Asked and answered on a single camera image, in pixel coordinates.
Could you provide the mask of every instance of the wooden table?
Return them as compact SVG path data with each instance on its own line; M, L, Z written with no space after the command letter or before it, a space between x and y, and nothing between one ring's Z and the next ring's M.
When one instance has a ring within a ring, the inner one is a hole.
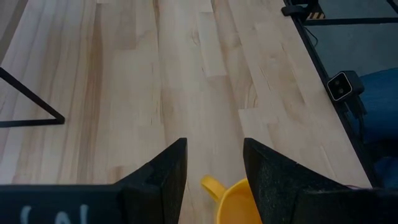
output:
M0 183L112 183L187 137L180 221L207 224L215 204L200 179L244 178L243 139L252 137L342 184L369 187L283 6L29 0L2 66L67 123L0 129ZM47 116L0 85L0 119Z

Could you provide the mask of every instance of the gray floor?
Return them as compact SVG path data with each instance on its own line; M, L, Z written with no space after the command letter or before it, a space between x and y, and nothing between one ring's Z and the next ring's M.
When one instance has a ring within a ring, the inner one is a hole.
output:
M327 19L398 17L386 0L319 2ZM398 67L398 24L307 28L318 38L316 50L331 77L341 70L354 70L362 76Z

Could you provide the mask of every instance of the mug handle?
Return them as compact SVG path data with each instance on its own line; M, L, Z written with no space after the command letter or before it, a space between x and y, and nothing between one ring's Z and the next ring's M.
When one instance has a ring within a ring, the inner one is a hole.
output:
M206 175L201 179L201 186L216 202L221 200L226 191L226 188L210 175Z

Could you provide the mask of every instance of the small black camera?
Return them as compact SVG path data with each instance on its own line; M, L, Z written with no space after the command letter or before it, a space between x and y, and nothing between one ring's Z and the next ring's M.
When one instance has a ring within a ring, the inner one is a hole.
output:
M333 100L339 102L364 91L362 81L355 71L339 72L328 81L327 86Z

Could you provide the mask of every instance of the yellow cup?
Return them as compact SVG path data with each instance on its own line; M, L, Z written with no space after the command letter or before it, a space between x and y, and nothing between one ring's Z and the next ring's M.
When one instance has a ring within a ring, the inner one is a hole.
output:
M216 179L206 175L202 178L201 185L218 204L216 224L261 224L247 179L227 190Z

